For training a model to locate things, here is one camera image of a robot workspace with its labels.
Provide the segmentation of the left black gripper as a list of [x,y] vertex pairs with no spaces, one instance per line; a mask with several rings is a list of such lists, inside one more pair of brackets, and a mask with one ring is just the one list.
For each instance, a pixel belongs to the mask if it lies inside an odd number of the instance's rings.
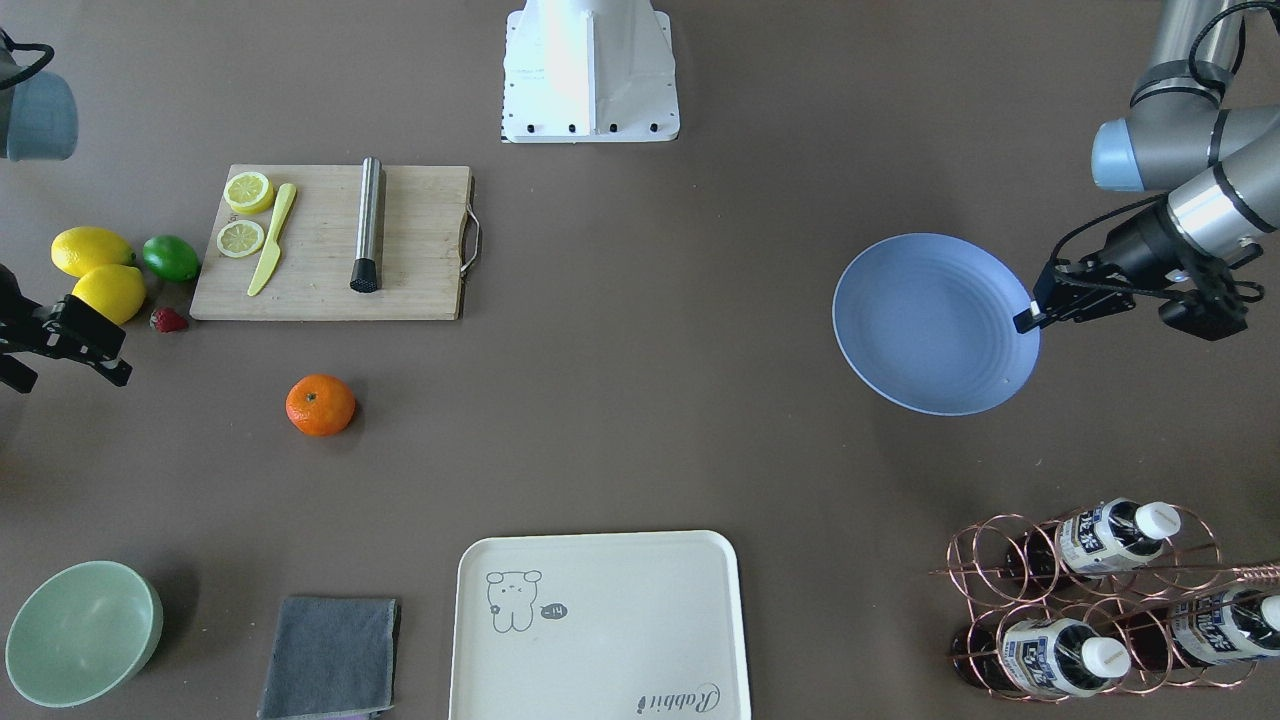
[[1167,205],[1149,205],[1112,228],[1103,247],[1078,261],[1060,258],[1062,246],[1079,233],[1120,211],[1085,223],[1068,233],[1050,252],[1034,286],[1034,302],[1012,318],[1016,333],[1039,331],[1044,323],[1076,323],[1124,313],[1137,295],[1164,300],[1165,323],[1190,320],[1190,296],[1171,290],[1169,273],[1181,269],[1188,245],[1172,224]]

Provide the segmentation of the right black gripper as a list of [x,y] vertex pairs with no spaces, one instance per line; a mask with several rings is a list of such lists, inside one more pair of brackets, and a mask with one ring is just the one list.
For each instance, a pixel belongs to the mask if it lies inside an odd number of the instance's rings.
[[38,373],[18,354],[68,359],[96,370],[115,387],[128,384],[132,366],[120,359],[125,332],[86,301],[68,295],[52,305],[27,299],[17,277],[1,266],[1,382],[28,393]]

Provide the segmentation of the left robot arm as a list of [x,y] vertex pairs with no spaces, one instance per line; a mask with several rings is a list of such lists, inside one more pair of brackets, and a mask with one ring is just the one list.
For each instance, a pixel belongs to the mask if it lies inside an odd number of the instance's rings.
[[1245,329],[1262,286],[1234,270],[1279,225],[1277,108],[1222,100],[1245,51],[1245,14],[1275,1],[1166,1],[1129,113],[1100,127],[1091,168],[1102,190],[1147,192],[1121,209],[1103,247],[1076,261],[1050,254],[1019,333],[1089,322],[1161,300],[1161,320],[1216,341]]

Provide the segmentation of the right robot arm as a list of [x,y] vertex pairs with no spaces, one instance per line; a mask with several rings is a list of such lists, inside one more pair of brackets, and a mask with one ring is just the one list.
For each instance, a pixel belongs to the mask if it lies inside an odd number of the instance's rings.
[[[55,51],[46,44],[20,44],[3,35],[3,158],[65,160],[78,142],[78,113],[69,85],[47,69]],[[132,368],[120,359],[125,332],[72,295],[51,305],[24,296],[17,277],[1,269],[1,380],[28,393],[38,374],[18,354],[67,359],[92,368],[115,387],[127,386]]]

